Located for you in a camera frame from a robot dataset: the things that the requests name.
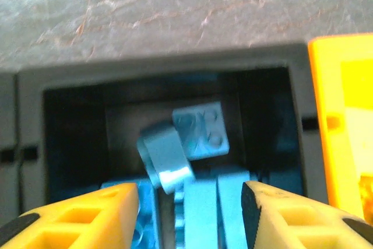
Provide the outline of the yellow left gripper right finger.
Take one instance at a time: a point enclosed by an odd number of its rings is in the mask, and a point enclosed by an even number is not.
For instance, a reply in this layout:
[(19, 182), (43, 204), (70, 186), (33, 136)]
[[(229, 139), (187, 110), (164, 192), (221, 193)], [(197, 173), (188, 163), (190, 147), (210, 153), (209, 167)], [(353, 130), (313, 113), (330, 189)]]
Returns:
[(372, 248), (372, 226), (319, 201), (258, 181), (241, 191), (248, 248)]

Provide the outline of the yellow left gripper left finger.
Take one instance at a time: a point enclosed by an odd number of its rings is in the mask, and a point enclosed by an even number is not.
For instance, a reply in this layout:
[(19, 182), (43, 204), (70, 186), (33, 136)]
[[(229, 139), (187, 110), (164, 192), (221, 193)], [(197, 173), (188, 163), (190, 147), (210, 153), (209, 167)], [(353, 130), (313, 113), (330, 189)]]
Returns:
[(1, 248), (130, 248), (138, 206), (135, 183), (44, 205), (1, 226)]

